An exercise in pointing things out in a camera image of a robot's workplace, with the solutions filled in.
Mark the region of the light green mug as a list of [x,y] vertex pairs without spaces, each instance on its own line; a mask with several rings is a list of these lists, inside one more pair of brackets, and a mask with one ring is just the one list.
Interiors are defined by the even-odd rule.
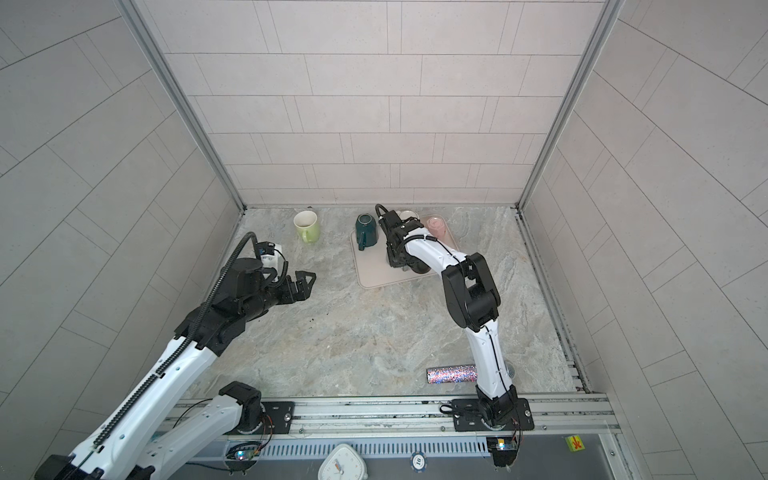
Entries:
[[297,213],[293,219],[299,239],[306,244],[316,243],[320,238],[319,217],[312,210]]

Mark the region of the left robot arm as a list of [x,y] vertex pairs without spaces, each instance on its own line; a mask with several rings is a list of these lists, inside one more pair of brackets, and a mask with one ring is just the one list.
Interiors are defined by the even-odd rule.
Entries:
[[242,334],[277,305],[304,301],[316,276],[266,268],[258,258],[228,260],[208,298],[131,394],[67,455],[51,455],[37,479],[166,479],[203,447],[230,431],[250,433],[263,417],[260,392],[234,381],[202,411],[162,436],[158,428],[191,384]]

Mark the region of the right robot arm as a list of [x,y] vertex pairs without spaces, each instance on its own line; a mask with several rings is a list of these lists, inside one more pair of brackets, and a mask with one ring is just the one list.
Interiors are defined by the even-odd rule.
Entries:
[[448,313],[470,344],[479,411],[485,423],[500,428],[517,420],[518,395],[498,334],[501,298],[484,256],[467,255],[445,245],[413,216],[403,219],[381,204],[375,206],[375,212],[386,237],[391,267],[440,274]]

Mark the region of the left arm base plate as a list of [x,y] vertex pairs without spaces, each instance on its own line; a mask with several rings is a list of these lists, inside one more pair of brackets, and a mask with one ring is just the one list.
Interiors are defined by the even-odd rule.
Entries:
[[268,436],[287,434],[294,416],[295,403],[268,401],[243,408],[241,420],[234,431],[241,435]]

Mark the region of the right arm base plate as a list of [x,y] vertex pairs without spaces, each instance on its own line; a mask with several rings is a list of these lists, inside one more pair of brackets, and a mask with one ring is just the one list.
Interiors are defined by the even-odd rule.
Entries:
[[457,432],[533,431],[535,424],[529,402],[525,398],[510,401],[484,399],[453,399],[443,403],[439,412],[453,420]]

